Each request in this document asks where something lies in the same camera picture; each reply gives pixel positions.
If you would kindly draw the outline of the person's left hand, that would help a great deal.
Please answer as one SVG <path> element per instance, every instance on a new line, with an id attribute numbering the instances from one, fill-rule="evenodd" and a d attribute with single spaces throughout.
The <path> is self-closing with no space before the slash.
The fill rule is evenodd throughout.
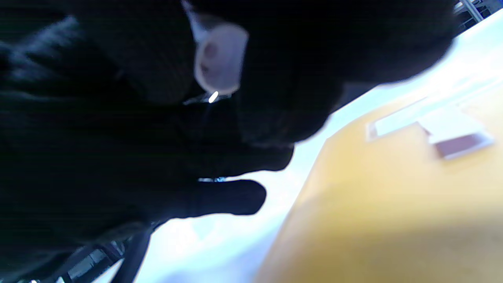
<path id="1" fill-rule="evenodd" d="M 1 282 L 49 277 L 77 249 L 171 219 L 253 215 L 253 180 L 293 146 L 241 141 L 232 99 L 160 106 L 66 18 L 1 43 Z"/>

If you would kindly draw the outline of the person's right hand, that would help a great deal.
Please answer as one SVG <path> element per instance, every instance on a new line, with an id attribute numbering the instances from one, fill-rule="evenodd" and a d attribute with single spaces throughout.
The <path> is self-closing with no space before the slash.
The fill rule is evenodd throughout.
<path id="1" fill-rule="evenodd" d="M 176 140 L 287 147 L 362 89 L 437 63 L 453 0 L 63 0 Z"/>

